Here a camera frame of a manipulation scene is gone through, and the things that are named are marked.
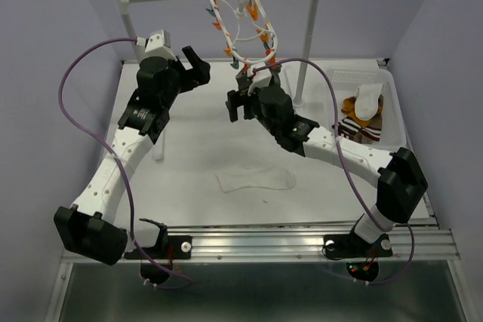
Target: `white table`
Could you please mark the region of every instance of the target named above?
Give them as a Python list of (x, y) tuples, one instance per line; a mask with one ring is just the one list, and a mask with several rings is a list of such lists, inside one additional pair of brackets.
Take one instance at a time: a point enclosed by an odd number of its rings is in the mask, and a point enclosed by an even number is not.
[[(376, 60), (316, 62), (324, 68), (377, 68)], [(297, 74), (297, 64), (286, 68), (288, 74)], [(137, 69), (135, 64), (123, 67), (108, 140), (136, 87)], [(169, 226), (342, 222), (359, 218), (362, 209), (338, 167), (286, 152), (256, 120), (243, 120), (241, 110), (240, 121), (229, 121), (226, 92), (236, 89), (236, 73), (228, 62), (211, 62), (210, 83), (176, 99), (165, 129), (164, 160), (154, 161), (147, 155), (131, 180), (136, 218), (154, 219)], [(319, 98), (320, 82), (314, 72), (308, 72), (304, 95), (310, 104)], [(297, 113), (304, 115), (304, 109)], [(297, 184), (284, 191), (241, 189), (223, 194), (215, 171), (250, 161), (285, 167), (295, 175)], [(357, 176), (354, 179), (372, 206), (376, 189)], [(428, 217), (421, 202), (413, 219)], [(128, 223), (129, 207), (124, 195), (115, 225), (128, 228)], [(136, 224), (137, 231), (151, 228), (146, 223)]]

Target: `cable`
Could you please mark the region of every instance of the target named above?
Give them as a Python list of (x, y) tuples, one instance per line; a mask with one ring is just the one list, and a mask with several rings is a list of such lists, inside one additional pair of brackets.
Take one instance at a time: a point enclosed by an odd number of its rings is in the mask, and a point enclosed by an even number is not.
[[(327, 74), (324, 72), (324, 70), (322, 68), (317, 66), (311, 60), (306, 60), (304, 58), (298, 58), (297, 57), (297, 58), (287, 58), (285, 60), (279, 60), (278, 62), (270, 63), (268, 65), (256, 68), (256, 69), (254, 69), (254, 73), (259, 72), (259, 71), (264, 70), (264, 69), (269, 69), (273, 66), (278, 66), (278, 65), (281, 65), (281, 64), (287, 63), (287, 62), (307, 63), (307, 64), (311, 65), (312, 67), (314, 67), (315, 69), (317, 69), (317, 71), (322, 75), (325, 82), (327, 83), (327, 86), (329, 87), (329, 91), (331, 92), (332, 103), (333, 103), (333, 106), (334, 106), (334, 137), (337, 137), (337, 135), (339, 134), (339, 111), (337, 110), (337, 100), (336, 100), (336, 97), (335, 97), (335, 91), (334, 91), (334, 87), (332, 87), (331, 80), (329, 79), (329, 77), (327, 76)], [(376, 227), (378, 227), (382, 232), (390, 232), (391, 231), (390, 229), (388, 230), (388, 229), (382, 227), (382, 225), (379, 224), (379, 222), (376, 220), (376, 218), (374, 218), (374, 215), (372, 215), (372, 213), (369, 210), (367, 204), (364, 202), (364, 199), (362, 198), (362, 196), (359, 193), (357, 187), (355, 186), (354, 180), (352, 180), (352, 176), (350, 175), (349, 168), (347, 167), (346, 159), (344, 158), (340, 144), (338, 142), (335, 142), (335, 146), (336, 146), (336, 149), (337, 149), (337, 154), (339, 155), (340, 164), (342, 166), (343, 172), (346, 174), (347, 181), (349, 182), (349, 185), (350, 185), (352, 191), (354, 192), (355, 197), (357, 198), (358, 202), (361, 204), (362, 209), (364, 209), (364, 212), (369, 216), (369, 219), (371, 219), (371, 221), (376, 225)], [(404, 268), (398, 274), (396, 274), (395, 276), (390, 277), (390, 278), (388, 278), (384, 281), (372, 282), (371, 284), (384, 284), (384, 283), (388, 283), (390, 281), (394, 281), (395, 279), (398, 279), (399, 277), (401, 277), (406, 272), (406, 270), (408, 269), (408, 266), (411, 264), (413, 257), (414, 257), (414, 248), (415, 248), (416, 241), (414, 240), (413, 229), (411, 228), (411, 226), (409, 224), (406, 224), (406, 226), (408, 227), (409, 233), (411, 235), (411, 253), (409, 255), (408, 262), (406, 263)]]
[[(105, 148), (109, 152), (109, 154), (112, 154), (114, 156), (117, 156), (115, 154), (115, 151), (112, 149), (112, 147), (108, 143), (106, 143), (106, 141), (103, 140), (103, 138), (101, 136), (97, 135), (95, 132), (93, 132), (93, 131), (87, 129), (86, 127), (82, 126), (81, 124), (79, 124), (67, 112), (66, 107), (63, 104), (63, 88), (64, 88), (64, 86), (66, 84), (66, 80), (67, 80), (67, 77), (69, 76), (70, 72), (88, 54), (90, 54), (91, 52), (95, 51), (96, 49), (98, 49), (98, 48), (100, 48), (100, 47), (102, 47), (104, 45), (112, 44), (112, 43), (117, 43), (117, 42), (121, 42), (121, 41), (129, 41), (129, 42), (132, 42), (132, 43), (137, 43), (137, 39), (136, 38), (114, 38), (114, 39), (110, 39), (108, 41), (102, 41), (101, 43), (98, 43), (98, 44), (90, 47), (84, 53), (82, 53), (80, 56), (78, 56), (72, 62), (72, 64), (69, 66), (69, 68), (67, 68), (66, 72), (64, 73), (64, 75), (62, 77), (62, 80), (60, 81), (59, 91), (58, 91), (59, 107), (60, 107), (60, 111), (62, 111), (63, 115), (66, 116), (66, 118), (70, 121), (71, 124), (73, 124), (80, 131), (82, 131), (82, 132), (86, 133), (87, 135), (91, 136), (100, 145), (102, 145), (103, 148)], [(163, 287), (163, 286), (156, 286), (155, 284), (150, 284), (150, 285), (152, 285), (154, 288), (157, 288), (159, 290), (178, 290), (178, 289), (181, 289), (181, 288), (188, 287), (189, 285), (191, 285), (193, 283), (193, 280), (190, 277), (188, 277), (188, 276), (186, 276), (184, 274), (181, 274), (181, 273), (176, 273), (175, 271), (171, 271), (171, 270), (165, 268), (163, 265), (160, 265), (153, 258), (151, 258), (143, 250), (143, 248), (137, 243), (136, 237), (134, 235), (134, 198), (133, 198), (133, 192), (131, 190), (131, 184), (129, 183), (128, 175), (126, 174), (126, 170), (124, 169), (124, 166), (122, 165), (121, 161), (117, 157), (114, 158), (114, 161), (115, 161), (115, 163), (117, 164), (117, 166), (119, 168), (119, 172), (121, 173), (122, 181), (124, 182), (125, 187), (126, 187), (126, 193), (128, 194), (129, 208), (131, 210), (130, 222), (129, 222), (129, 229), (130, 229), (129, 230), (129, 236), (131, 237), (132, 241), (134, 242), (134, 246), (139, 251), (139, 253), (141, 254), (141, 256), (143, 256), (144, 259), (149, 260), (151, 262), (151, 264), (153, 264), (156, 268), (158, 268), (159, 270), (163, 271), (164, 273), (167, 273), (169, 275), (173, 275), (174, 277), (178, 277), (178, 278), (184, 279), (185, 281), (188, 282), (187, 284), (185, 284), (183, 286), (180, 286), (180, 287)]]

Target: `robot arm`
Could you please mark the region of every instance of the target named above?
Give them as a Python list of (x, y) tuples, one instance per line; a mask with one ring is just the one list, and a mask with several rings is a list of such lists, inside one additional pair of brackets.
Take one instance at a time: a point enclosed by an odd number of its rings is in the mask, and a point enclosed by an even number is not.
[(414, 154), (403, 148), (392, 153), (336, 139), (326, 128), (295, 113), (291, 98), (276, 81), (276, 69), (264, 69), (254, 75), (253, 68), (240, 71), (236, 77), (238, 90), (227, 95), (230, 120), (238, 120), (237, 108), (243, 106), (244, 118), (256, 118), (283, 149), (342, 167), (336, 146), (339, 143), (346, 169), (377, 188), (377, 203), (371, 214), (383, 230), (365, 214), (349, 235), (335, 237), (337, 242), (331, 252), (335, 258), (366, 256), (381, 238), (388, 238), (384, 232), (391, 230), (393, 223), (408, 222), (427, 190)]
[(136, 76), (138, 87), (112, 141), (115, 154), (106, 155), (70, 208), (59, 207), (55, 213), (54, 222), (67, 250), (108, 265), (115, 264), (125, 251), (127, 233), (112, 224), (125, 190), (115, 158), (130, 179), (169, 122), (169, 110), (178, 94), (210, 81), (210, 65), (191, 47), (183, 48), (183, 53), (191, 69), (174, 56), (166, 32), (155, 32), (146, 41), (146, 57)]

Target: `plastic bin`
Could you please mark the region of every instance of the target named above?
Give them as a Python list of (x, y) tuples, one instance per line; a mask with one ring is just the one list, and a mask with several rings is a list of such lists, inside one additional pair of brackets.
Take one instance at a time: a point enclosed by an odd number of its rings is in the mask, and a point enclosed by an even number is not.
[[(368, 140), (368, 144), (375, 149), (396, 151), (406, 146), (405, 126), (402, 120), (401, 108), (399, 106), (398, 94), (395, 90), (392, 74), (384, 69), (356, 70), (356, 69), (327, 69), (327, 75), (334, 87), (337, 109), (339, 110), (339, 121), (346, 117), (340, 110), (343, 101), (354, 96), (355, 90), (361, 84), (383, 83), (381, 94), (384, 97), (383, 107), (383, 128), (379, 142)], [(329, 130), (334, 124), (334, 107), (328, 90), (324, 92), (322, 105), (325, 118), (324, 126)]]

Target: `gray wall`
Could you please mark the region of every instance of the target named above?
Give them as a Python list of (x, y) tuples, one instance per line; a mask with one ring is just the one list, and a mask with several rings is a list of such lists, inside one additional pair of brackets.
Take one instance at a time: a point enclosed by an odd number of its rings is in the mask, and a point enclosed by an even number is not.
[(481, 0), (425, 0), (390, 62), (436, 216), (453, 229), (480, 308), (482, 25)]
[[(62, 250), (52, 220), (99, 156), (57, 106), (65, 68), (106, 35), (88, 0), (0, 0), (0, 320), (43, 320)], [(66, 106), (104, 133), (120, 63), (106, 49), (72, 75)]]
[[(280, 38), (279, 55), (301, 54), (309, 0), (261, 0)], [(90, 0), (110, 37), (124, 35), (112, 0)], [(423, 0), (321, 0), (314, 57), (390, 57)], [(207, 0), (178, 0), (132, 6), (138, 34), (163, 28), (174, 50), (191, 44), (203, 57), (225, 57), (224, 42), (205, 11)], [(128, 46), (123, 58), (133, 58)]]

